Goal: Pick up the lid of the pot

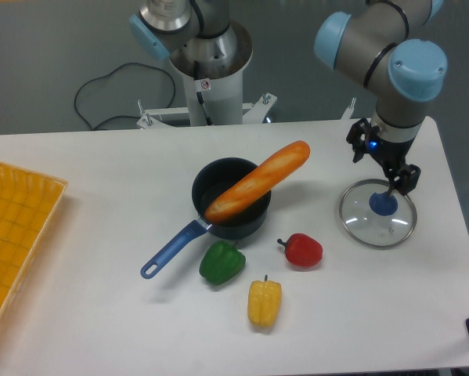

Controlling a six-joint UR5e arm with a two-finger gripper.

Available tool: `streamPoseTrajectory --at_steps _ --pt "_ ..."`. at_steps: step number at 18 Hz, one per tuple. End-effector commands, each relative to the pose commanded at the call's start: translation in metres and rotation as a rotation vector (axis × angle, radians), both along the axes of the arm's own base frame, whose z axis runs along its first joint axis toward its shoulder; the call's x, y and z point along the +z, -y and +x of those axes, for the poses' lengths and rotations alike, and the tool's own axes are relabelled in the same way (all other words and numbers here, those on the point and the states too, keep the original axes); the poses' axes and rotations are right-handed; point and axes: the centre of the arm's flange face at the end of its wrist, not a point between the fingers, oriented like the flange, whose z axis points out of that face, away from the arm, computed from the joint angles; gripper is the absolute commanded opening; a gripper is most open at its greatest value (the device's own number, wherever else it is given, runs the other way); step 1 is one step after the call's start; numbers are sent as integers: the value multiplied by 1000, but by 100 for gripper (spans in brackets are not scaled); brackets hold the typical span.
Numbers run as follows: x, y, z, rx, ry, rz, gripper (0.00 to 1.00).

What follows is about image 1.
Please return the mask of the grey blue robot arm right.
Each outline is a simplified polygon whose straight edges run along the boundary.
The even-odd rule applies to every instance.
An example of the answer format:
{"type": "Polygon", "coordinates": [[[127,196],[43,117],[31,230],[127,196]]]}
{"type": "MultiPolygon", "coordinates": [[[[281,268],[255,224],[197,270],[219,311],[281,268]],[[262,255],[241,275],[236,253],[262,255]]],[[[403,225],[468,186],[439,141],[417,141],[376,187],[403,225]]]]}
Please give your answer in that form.
{"type": "Polygon", "coordinates": [[[353,161],[370,155],[388,180],[389,192],[415,189],[420,168],[406,155],[442,90],[448,69],[444,51],[410,34],[434,18],[440,1],[370,1],[359,16],[336,12],[319,28],[314,53],[373,93],[370,120],[353,124],[346,137],[353,161]]]}

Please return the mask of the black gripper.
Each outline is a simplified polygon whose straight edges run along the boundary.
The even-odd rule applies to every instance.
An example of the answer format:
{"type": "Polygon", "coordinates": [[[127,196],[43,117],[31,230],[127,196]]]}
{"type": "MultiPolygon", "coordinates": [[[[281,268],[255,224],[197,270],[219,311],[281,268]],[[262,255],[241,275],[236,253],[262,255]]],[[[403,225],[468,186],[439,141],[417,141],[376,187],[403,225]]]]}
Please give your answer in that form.
{"type": "Polygon", "coordinates": [[[351,126],[346,142],[352,146],[354,163],[368,154],[382,167],[388,180],[386,198],[390,198],[394,190],[406,196],[416,188],[421,173],[418,166],[406,163],[406,155],[413,139],[388,140],[387,130],[387,125],[361,118],[351,126]]]}

